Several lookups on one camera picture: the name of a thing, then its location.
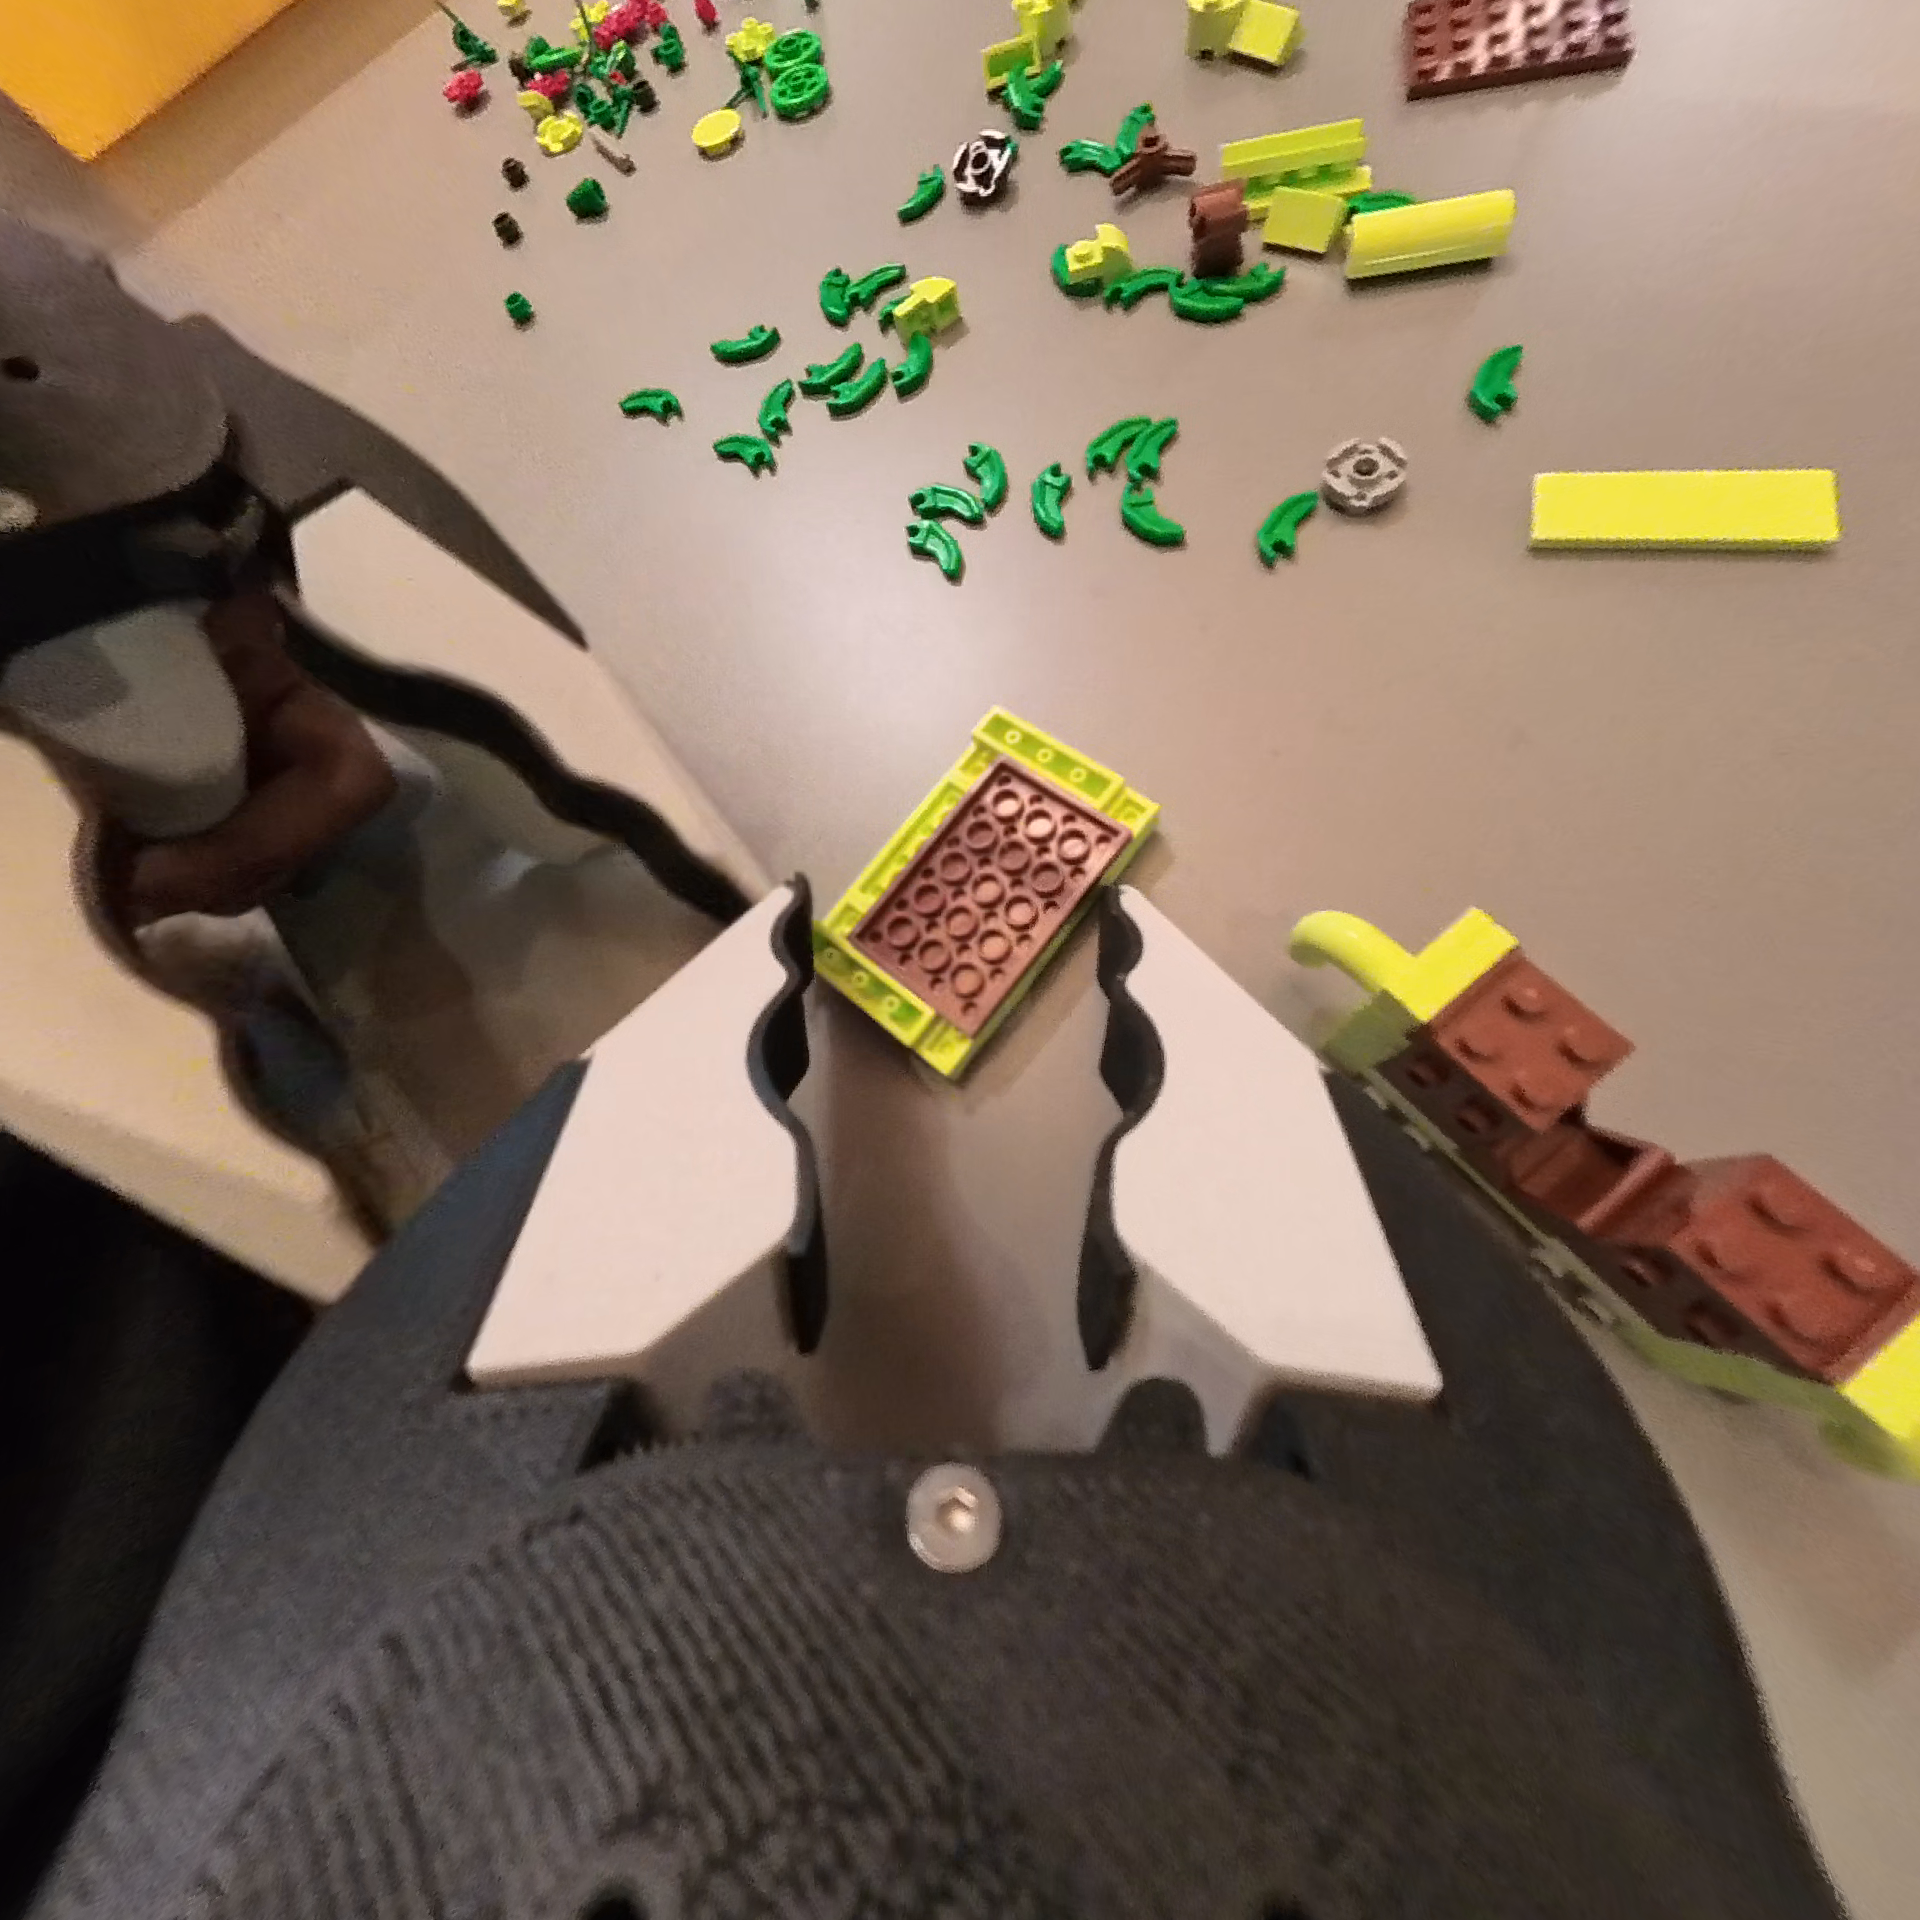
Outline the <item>brown studded plate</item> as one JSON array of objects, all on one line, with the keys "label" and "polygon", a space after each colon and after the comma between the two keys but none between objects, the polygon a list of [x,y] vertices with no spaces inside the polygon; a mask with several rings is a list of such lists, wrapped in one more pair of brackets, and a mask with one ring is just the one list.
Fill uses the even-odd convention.
[{"label": "brown studded plate", "polygon": [[1401,83],[1411,104],[1610,74],[1629,64],[1628,2],[1411,2]]}]

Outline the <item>person's black jacket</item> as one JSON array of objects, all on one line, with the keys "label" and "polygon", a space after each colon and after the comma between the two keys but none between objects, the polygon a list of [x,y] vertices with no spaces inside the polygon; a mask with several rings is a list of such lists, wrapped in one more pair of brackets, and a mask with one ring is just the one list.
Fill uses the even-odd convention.
[{"label": "person's black jacket", "polygon": [[313,1320],[2,1139],[2,1915],[71,1826],[183,1538]]}]

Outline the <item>lime round brick with tile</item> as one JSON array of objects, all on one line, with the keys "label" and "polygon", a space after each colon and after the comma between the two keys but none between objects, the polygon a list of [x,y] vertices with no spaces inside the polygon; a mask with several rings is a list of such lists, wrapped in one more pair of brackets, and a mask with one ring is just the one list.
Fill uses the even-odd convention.
[{"label": "lime round brick with tile", "polygon": [[1261,0],[1185,2],[1185,50],[1191,61],[1236,61],[1278,74],[1302,34],[1297,8]]}]

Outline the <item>lime curved brick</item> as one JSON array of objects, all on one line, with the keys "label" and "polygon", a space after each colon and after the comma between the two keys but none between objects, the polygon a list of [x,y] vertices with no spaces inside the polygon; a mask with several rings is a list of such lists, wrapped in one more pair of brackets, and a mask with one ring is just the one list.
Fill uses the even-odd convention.
[{"label": "lime curved brick", "polygon": [[1342,275],[1356,283],[1478,267],[1503,257],[1515,221],[1517,195],[1511,187],[1356,211]]}]

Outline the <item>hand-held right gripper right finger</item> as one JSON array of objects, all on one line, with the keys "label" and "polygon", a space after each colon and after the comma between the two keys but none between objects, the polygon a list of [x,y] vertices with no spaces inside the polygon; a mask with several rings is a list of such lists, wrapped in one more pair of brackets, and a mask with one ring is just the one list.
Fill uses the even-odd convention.
[{"label": "hand-held right gripper right finger", "polygon": [[1287,1393],[1426,1409],[1442,1375],[1316,1056],[1133,886],[1099,909],[1095,1154],[1076,1333],[1103,1425],[1186,1389],[1206,1449]]}]

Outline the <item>yellow plastic bin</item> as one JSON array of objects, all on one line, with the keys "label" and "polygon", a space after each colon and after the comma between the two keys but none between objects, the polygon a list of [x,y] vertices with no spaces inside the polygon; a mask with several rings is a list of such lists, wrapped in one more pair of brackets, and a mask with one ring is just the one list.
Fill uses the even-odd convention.
[{"label": "yellow plastic bin", "polygon": [[2,94],[92,163],[263,33],[289,2],[2,2]]}]

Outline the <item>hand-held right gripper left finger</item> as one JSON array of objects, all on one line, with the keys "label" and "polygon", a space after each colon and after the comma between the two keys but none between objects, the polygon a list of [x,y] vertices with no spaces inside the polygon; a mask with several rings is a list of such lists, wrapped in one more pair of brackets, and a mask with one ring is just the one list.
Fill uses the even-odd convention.
[{"label": "hand-held right gripper left finger", "polygon": [[466,1357],[473,1389],[615,1383],[685,1435],[826,1328],[810,887],[788,880],[589,1048]]}]

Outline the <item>brown and lime brick assembly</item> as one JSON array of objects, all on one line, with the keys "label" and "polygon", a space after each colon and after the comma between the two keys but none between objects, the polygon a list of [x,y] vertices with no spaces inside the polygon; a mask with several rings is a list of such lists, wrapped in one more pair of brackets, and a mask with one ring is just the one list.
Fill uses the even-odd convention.
[{"label": "brown and lime brick assembly", "polygon": [[1476,1191],[1574,1310],[1651,1367],[1811,1418],[1860,1472],[1918,1480],[1918,1278],[1782,1162],[1683,1162],[1596,1123],[1631,1042],[1470,911],[1422,949],[1342,911],[1287,949],[1359,1005],[1324,1062]]}]

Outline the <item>person's left hand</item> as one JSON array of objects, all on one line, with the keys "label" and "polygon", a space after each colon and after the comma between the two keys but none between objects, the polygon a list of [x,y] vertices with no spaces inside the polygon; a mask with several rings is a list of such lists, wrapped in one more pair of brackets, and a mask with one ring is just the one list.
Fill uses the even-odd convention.
[{"label": "person's left hand", "polygon": [[277,598],[236,594],[202,627],[243,713],[246,789],[210,831],[131,843],[111,887],[126,929],[236,920],[274,902],[397,792],[363,720],[289,651]]}]

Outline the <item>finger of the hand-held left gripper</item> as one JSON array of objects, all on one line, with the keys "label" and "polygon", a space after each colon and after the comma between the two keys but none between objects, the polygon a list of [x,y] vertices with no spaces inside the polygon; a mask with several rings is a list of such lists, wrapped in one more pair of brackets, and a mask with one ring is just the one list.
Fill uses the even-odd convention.
[{"label": "finger of the hand-held left gripper", "polygon": [[503,847],[554,864],[630,854],[715,923],[766,894],[622,681],[522,600],[363,491],[301,517],[292,557],[301,665],[430,759]]},{"label": "finger of the hand-held left gripper", "polygon": [[372,1239],[319,1162],[236,1090],[218,1026],[154,985],[97,914],[94,833],[2,739],[2,1120],[50,1159],[313,1305]]}]

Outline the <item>scatter of green leaf pieces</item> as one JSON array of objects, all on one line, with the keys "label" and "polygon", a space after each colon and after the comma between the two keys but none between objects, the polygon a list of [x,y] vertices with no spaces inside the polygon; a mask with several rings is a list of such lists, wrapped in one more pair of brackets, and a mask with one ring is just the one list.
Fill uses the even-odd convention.
[{"label": "scatter of green leaf pieces", "polygon": [[[1003,88],[998,88],[1001,109],[1011,126],[994,130],[1015,136],[1018,144],[1020,136],[1037,134],[1044,119],[1042,86],[1052,86],[1060,75],[1063,66],[1053,63],[1044,64],[1037,75],[1011,79]],[[1059,149],[1059,163],[1070,177],[1098,177],[1106,184],[1106,187],[1111,187],[1113,169],[1130,154],[1143,128],[1158,128],[1158,134],[1163,134],[1151,104],[1132,109],[1121,119],[1118,130],[1106,139],[1068,139]],[[956,207],[962,203],[954,195],[950,163],[954,161],[948,161],[943,169],[926,169],[918,177],[915,193],[897,211],[901,225],[915,225],[923,216],[933,213],[943,198],[948,198]],[[1193,175],[1191,178],[1169,182],[1163,185],[1191,185],[1193,193],[1197,185],[1206,184],[1211,182],[1197,182],[1197,175]],[[1148,190],[1118,200],[1116,203],[1126,201],[1132,207],[1140,201],[1143,195],[1148,195]],[[1393,209],[1413,201],[1436,200],[1413,200],[1409,195],[1377,190],[1371,185],[1349,200],[1349,216],[1353,218],[1356,211]],[[1070,242],[1060,242],[1047,259],[1047,283],[1076,307],[1086,310],[1098,305],[1102,311],[1133,313],[1143,299],[1163,299],[1169,313],[1182,326],[1213,327],[1236,322],[1251,310],[1265,305],[1268,297],[1276,297],[1287,277],[1287,270],[1279,266],[1279,251],[1261,247],[1266,201],[1246,201],[1246,207],[1251,225],[1243,237],[1243,261],[1236,277],[1193,280],[1188,257],[1178,264],[1150,264],[1140,261],[1132,251],[1135,270],[1130,280],[1121,280],[1103,294],[1086,290],[1084,296],[1076,296],[1066,282],[1063,266],[1063,251]],[[1325,255],[1338,257],[1339,270],[1347,255],[1347,227]],[[1442,272],[1481,270],[1493,264],[1494,261],[1478,267],[1451,267]],[[1356,282],[1351,286],[1404,280],[1417,280],[1417,275]],[[956,339],[962,320],[935,341],[898,343],[891,330],[879,327],[879,313],[890,303],[898,299],[913,282],[917,282],[917,277],[909,275],[906,264],[897,259],[882,261],[877,267],[858,275],[851,275],[844,267],[828,270],[819,283],[819,311],[823,326],[830,326],[833,330],[847,330],[851,326],[858,326],[859,318],[870,318],[884,341],[873,352],[859,341],[853,341],[842,345],[836,358],[828,358],[820,363],[806,363],[803,374],[785,377],[785,385],[775,385],[762,399],[749,430],[721,437],[710,447],[715,461],[735,465],[748,474],[773,474],[777,470],[780,447],[793,433],[791,414],[797,399],[817,400],[833,419],[853,419],[866,414],[879,393],[894,393],[901,400],[918,395],[929,385],[940,345],[950,336]],[[1132,541],[1151,550],[1178,550],[1186,542],[1186,529],[1162,507],[1162,470],[1169,447],[1178,442],[1178,437],[1179,421],[1174,417],[1133,414],[1095,433],[1081,456],[1081,466],[1086,470],[1086,478],[1091,483],[1102,477],[1116,477],[1116,486],[1121,488],[1121,527]],[[1012,490],[1011,466],[994,445],[973,442],[967,449],[962,466],[967,474],[964,486],[926,486],[908,498],[906,544],[918,560],[935,565],[948,584],[957,584],[964,575],[964,554],[957,531],[964,527],[978,527],[994,517]],[[1291,560],[1299,546],[1301,529],[1322,506],[1327,503],[1322,497],[1322,478],[1316,478],[1306,491],[1293,491],[1284,497],[1278,507],[1268,511],[1254,529],[1254,551],[1260,563],[1265,567],[1276,567],[1282,560]]]}]

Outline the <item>pile of small flower pieces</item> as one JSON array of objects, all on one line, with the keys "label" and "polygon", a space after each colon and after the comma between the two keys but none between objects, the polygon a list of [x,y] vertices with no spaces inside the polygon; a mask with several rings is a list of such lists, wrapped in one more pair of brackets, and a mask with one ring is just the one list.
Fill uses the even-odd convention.
[{"label": "pile of small flower pieces", "polygon": [[459,121],[511,99],[546,159],[599,154],[593,134],[627,154],[633,121],[658,111],[658,79],[677,79],[687,41],[665,6],[572,6],[559,34],[533,33],[533,6],[500,2],[500,26],[481,30],[437,2],[450,41],[442,99]]}]

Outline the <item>long lime flat tile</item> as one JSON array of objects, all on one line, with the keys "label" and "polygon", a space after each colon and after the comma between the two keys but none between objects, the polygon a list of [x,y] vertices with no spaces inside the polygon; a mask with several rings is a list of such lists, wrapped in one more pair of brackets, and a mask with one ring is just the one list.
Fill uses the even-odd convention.
[{"label": "long lime flat tile", "polygon": [[1541,551],[1805,554],[1841,541],[1827,470],[1541,471],[1526,544]]}]

